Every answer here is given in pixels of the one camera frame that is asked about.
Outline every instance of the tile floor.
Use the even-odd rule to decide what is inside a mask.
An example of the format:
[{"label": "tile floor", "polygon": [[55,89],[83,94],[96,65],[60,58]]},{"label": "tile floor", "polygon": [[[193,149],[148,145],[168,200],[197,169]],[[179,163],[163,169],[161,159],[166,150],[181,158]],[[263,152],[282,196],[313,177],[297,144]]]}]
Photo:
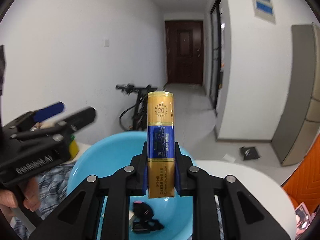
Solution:
[{"label": "tile floor", "polygon": [[[175,139],[195,160],[235,158],[235,163],[255,168],[282,184],[298,165],[281,167],[269,143],[216,142],[213,133],[215,114],[204,90],[199,86],[169,84],[166,90],[174,94]],[[255,146],[260,158],[242,161],[240,147]]]}]

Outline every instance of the gold and blue cigarette box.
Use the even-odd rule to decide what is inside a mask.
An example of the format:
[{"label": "gold and blue cigarette box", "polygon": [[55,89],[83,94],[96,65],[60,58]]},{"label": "gold and blue cigarette box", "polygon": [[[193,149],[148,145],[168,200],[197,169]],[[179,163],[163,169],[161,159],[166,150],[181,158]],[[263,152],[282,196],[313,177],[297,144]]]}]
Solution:
[{"label": "gold and blue cigarette box", "polygon": [[149,198],[174,197],[175,149],[173,94],[148,93]]}]

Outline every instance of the dark brown wooden door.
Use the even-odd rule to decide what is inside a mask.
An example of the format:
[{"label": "dark brown wooden door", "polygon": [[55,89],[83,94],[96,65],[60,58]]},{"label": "dark brown wooden door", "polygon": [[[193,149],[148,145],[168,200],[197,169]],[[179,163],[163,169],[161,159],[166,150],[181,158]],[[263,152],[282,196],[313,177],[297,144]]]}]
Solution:
[{"label": "dark brown wooden door", "polygon": [[203,22],[166,21],[168,83],[203,81]]}]

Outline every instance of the bicycle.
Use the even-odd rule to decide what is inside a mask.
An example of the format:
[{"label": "bicycle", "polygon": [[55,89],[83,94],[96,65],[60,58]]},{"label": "bicycle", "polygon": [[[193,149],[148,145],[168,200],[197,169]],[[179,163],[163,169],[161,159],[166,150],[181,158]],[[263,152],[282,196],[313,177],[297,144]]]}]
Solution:
[{"label": "bicycle", "polygon": [[[135,105],[129,107],[119,116],[119,125],[124,131],[139,131],[145,130],[147,128],[147,113],[148,113],[148,93],[157,91],[156,87],[151,87],[151,85],[145,88],[135,87],[133,84],[127,85],[116,85],[117,90],[130,95],[131,93],[137,93],[137,100]],[[134,108],[134,113],[132,116],[132,126],[125,128],[121,122],[122,116],[127,113],[130,109]]]}]

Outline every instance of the door frame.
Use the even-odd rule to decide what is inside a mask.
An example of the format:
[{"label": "door frame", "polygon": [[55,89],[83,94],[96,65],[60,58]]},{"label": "door frame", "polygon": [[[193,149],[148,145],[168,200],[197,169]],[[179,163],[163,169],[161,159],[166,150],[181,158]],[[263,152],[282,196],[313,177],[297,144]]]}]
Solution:
[{"label": "door frame", "polygon": [[[220,18],[220,7],[219,7],[219,4],[221,3],[221,0],[215,0],[213,6],[212,6],[212,9],[210,11],[210,22],[211,22],[211,35],[212,35],[212,59],[211,59],[211,78],[210,78],[210,91],[209,91],[209,99],[210,99],[210,102],[212,104],[212,107],[213,109],[215,110],[217,108],[217,103],[218,103],[218,94],[219,94],[219,81],[220,81],[220,71],[221,71],[221,52],[222,52],[222,44],[221,44],[221,18]],[[213,56],[214,56],[214,51],[216,48],[214,48],[214,32],[213,32],[213,29],[212,29],[212,13],[214,11],[214,9],[216,8],[216,11],[217,11],[217,21],[218,21],[218,69],[217,69],[217,80],[216,80],[216,93],[215,93],[215,99],[214,101],[212,101],[212,98],[211,98],[211,92],[212,92],[212,73],[213,73]]]},{"label": "door frame", "polygon": [[165,58],[166,58],[166,75],[167,75],[167,83],[166,84],[170,84],[172,82],[169,82],[169,68],[168,68],[168,43],[169,43],[169,39],[168,39],[168,26],[167,26],[167,22],[199,22],[200,26],[201,26],[201,52],[202,52],[202,83],[199,84],[200,86],[203,86],[203,73],[204,73],[204,21],[203,20],[165,20],[164,21],[164,37],[165,37]]}]

